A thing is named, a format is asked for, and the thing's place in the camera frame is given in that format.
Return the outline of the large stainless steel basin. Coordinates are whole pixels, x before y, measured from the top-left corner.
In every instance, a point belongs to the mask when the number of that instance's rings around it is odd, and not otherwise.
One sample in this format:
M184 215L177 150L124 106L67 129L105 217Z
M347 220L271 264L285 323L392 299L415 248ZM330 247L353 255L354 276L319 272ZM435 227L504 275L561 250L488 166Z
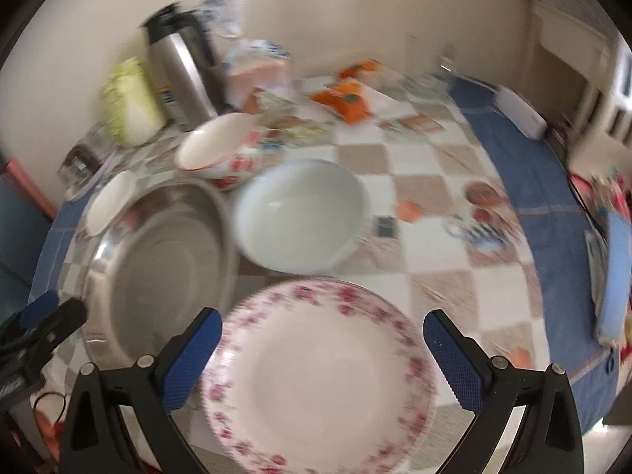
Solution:
M238 253L224 196L193 178L156 184L106 228L88 264L81 328L101 369L158 354L205 307L228 314Z

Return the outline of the white square bowl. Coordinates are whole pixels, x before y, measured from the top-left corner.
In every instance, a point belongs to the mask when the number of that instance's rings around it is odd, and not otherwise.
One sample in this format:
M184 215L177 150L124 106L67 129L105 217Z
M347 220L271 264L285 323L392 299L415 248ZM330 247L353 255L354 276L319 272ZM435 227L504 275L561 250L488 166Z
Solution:
M135 194L137 177L128 170L118 173L96 195L86 216L89 237L102 233Z

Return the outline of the pink floral plate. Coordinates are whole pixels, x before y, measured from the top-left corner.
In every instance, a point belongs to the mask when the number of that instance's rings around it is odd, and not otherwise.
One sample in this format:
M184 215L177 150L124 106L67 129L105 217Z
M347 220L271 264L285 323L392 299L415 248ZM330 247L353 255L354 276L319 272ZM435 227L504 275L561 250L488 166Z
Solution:
M389 473L434 416L418 326L351 282L278 282L227 314L203 370L201 404L250 473Z

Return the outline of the strawberry pattern bowl red rim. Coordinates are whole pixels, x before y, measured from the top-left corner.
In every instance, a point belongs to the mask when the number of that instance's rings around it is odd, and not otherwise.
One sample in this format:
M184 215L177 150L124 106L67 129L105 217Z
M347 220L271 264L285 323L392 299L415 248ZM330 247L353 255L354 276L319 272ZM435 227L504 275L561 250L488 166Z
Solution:
M262 127L251 113L227 113L196 128L176 152L186 175L209 181L222 192L253 178L262 168Z

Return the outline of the round white bowl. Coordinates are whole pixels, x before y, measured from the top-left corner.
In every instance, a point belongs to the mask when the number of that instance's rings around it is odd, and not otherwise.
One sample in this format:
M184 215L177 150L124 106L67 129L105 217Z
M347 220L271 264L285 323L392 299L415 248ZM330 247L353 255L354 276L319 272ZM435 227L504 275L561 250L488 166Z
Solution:
M369 226L361 181L328 160L268 168L239 190L233 237L248 260L270 271L322 274L347 260Z

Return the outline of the light blue case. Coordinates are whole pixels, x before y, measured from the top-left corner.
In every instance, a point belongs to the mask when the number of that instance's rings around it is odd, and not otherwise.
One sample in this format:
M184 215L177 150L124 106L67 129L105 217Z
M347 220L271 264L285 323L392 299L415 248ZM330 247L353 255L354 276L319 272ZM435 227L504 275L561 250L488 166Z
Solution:
M596 337L615 348L623 334L631 289L631 224L616 212L608 213L605 284L597 318Z

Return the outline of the pink rolled mat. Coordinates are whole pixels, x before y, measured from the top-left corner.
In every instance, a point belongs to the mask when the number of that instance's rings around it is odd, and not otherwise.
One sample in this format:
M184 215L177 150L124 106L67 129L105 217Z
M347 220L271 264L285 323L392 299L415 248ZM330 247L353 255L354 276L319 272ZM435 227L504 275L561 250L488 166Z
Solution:
M11 157L6 163L6 172L48 218L54 220L57 217L57 209L46 198L42 190L31 180L26 170L24 170L24 167L19 164L19 161L15 157Z

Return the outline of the white tray with glasses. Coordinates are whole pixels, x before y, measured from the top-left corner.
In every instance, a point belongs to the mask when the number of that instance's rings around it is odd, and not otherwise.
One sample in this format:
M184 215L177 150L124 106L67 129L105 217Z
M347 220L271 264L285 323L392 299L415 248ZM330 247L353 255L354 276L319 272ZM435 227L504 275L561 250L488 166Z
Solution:
M107 127L98 122L66 153L57 171L65 200L84 197L113 161L117 146Z

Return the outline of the napa cabbage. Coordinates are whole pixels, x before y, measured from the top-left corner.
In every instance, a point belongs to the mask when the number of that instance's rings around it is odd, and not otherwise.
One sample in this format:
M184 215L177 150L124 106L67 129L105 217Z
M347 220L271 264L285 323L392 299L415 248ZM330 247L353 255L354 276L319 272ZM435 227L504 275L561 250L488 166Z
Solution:
M121 147L140 147L166 126L165 113L137 57L126 59L110 71L101 102L107 131Z

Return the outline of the stainless steel thermos jug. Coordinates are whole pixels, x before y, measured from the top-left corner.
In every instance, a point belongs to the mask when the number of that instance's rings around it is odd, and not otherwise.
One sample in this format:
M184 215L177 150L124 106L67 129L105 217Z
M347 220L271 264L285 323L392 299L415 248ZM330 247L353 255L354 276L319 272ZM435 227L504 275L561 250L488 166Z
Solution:
M193 12L169 4L152 14L143 30L152 83L181 130L193 131L229 112L220 62Z

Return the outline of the checkered blue tablecloth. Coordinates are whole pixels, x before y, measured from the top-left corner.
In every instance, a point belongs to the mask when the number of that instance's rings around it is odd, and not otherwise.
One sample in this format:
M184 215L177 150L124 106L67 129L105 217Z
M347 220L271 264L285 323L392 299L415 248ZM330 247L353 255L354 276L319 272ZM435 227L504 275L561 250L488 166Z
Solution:
M267 154L330 160L364 184L371 232L334 275L414 321L444 310L487 352L559 363L591 428L626 377L594 338L589 223L559 161L495 109L485 83L459 80L447 102L389 95L373 122Z

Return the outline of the white shelf rack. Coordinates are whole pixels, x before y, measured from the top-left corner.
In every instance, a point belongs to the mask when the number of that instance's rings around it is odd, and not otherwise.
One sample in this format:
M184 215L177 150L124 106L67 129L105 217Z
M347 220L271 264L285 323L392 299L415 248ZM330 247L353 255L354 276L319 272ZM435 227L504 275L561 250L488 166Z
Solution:
M519 92L528 90L543 49L584 81L571 115L567 166L584 177L631 170L631 48L602 12L531 0Z

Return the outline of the white power adapter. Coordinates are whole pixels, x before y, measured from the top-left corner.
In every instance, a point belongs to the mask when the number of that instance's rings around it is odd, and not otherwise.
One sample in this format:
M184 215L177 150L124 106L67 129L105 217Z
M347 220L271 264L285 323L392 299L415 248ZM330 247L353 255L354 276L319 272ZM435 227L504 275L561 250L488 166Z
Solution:
M544 118L526 100L513 90L500 86L494 96L494 105L528 139L541 140L547 129Z

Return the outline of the bagged sliced bread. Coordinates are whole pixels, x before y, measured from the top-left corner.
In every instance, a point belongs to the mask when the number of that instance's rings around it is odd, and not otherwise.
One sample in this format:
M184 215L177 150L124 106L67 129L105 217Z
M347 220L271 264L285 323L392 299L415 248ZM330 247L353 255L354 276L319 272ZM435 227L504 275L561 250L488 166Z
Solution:
M249 39L245 33L251 0L203 0L196 16L208 41L227 43L220 54L220 69L227 83L230 105L240 108L255 89L291 88L292 57L266 39Z

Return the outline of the orange snack packet front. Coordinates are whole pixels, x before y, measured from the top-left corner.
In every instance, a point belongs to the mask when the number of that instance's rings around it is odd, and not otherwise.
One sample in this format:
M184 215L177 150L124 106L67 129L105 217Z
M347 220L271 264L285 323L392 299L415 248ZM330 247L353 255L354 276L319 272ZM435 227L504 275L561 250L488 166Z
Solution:
M362 95L361 83L354 79L345 79L312 93L310 100L324 106L348 125L359 124L374 116Z

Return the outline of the orange snack packet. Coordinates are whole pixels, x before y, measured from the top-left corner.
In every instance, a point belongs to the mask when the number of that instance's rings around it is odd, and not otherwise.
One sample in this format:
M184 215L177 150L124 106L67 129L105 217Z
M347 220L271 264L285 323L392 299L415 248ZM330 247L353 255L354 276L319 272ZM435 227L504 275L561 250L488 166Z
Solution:
M361 83L354 79L345 79L312 93L310 100L324 106L348 125L359 124L374 116L362 95Z
M337 71L338 79L353 78L369 85L381 76L381 63L375 59L365 59L352 63Z

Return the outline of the clear glass mug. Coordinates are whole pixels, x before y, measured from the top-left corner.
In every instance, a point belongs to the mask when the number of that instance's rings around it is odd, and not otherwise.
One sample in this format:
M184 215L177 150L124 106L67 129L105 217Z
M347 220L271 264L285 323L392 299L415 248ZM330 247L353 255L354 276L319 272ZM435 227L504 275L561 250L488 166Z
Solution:
M444 44L428 70L422 68L421 52L420 40L408 34L403 89L421 100L448 101L456 83L454 46L451 43Z

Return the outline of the orange snack packet back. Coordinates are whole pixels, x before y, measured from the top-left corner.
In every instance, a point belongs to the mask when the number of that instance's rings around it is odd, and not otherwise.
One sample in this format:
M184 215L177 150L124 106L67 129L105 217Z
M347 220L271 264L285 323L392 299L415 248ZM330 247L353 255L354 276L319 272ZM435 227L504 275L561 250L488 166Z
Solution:
M369 85L381 76L381 63L375 59L365 59L352 63L337 71L338 79L353 78Z

